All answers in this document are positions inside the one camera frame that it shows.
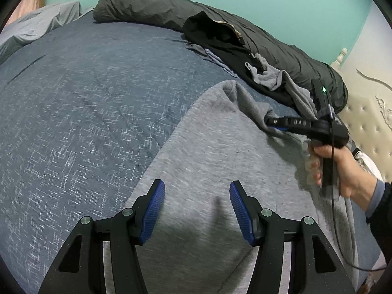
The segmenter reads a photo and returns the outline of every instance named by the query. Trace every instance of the mattress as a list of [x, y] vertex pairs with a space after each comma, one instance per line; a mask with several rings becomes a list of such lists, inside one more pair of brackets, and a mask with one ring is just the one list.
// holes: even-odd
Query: mattress
[[[76, 222], [120, 211], [191, 105], [233, 79], [186, 43], [89, 13], [0, 66], [0, 255], [26, 293], [38, 292]], [[276, 114], [296, 115], [237, 80]], [[363, 213], [354, 217], [359, 263], [371, 268], [379, 249]]]

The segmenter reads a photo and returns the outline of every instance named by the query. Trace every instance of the gray sleeve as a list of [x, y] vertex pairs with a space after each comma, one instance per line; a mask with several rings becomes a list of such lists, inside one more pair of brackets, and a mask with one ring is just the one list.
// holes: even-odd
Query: gray sleeve
[[367, 218], [370, 218], [374, 211], [376, 211], [377, 206], [379, 205], [385, 191], [385, 183], [377, 179], [376, 189], [373, 193], [372, 200], [370, 201], [370, 205], [365, 212]]

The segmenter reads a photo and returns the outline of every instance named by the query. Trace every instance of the white wall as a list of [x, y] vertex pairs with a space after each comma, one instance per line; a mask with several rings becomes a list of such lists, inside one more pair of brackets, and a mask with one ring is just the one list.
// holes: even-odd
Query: white wall
[[392, 106], [392, 92], [375, 82], [364, 80], [356, 69], [392, 86], [392, 29], [373, 2], [362, 32], [340, 70], [349, 90], [353, 86], [357, 88], [358, 82], [364, 85], [371, 83], [373, 91], [382, 98], [388, 98]]

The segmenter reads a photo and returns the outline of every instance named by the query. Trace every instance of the cream headboard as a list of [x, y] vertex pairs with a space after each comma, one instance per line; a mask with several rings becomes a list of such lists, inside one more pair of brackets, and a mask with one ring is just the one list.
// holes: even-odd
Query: cream headboard
[[[339, 74], [340, 65], [347, 50], [343, 49], [337, 60], [331, 64]], [[346, 124], [355, 144], [377, 165], [384, 181], [392, 181], [392, 103], [375, 94], [372, 82], [358, 78], [345, 79], [348, 89], [347, 106], [339, 117]]]

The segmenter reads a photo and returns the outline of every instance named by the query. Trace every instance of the person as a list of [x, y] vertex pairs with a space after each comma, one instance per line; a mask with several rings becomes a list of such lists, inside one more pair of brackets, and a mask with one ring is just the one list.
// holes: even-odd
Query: person
[[[321, 184], [320, 157], [331, 158], [332, 147], [310, 148], [307, 170], [316, 184]], [[340, 177], [340, 195], [350, 198], [365, 213], [370, 230], [384, 254], [387, 268], [373, 293], [390, 293], [392, 284], [392, 187], [363, 170], [347, 147], [334, 148], [334, 161]]]

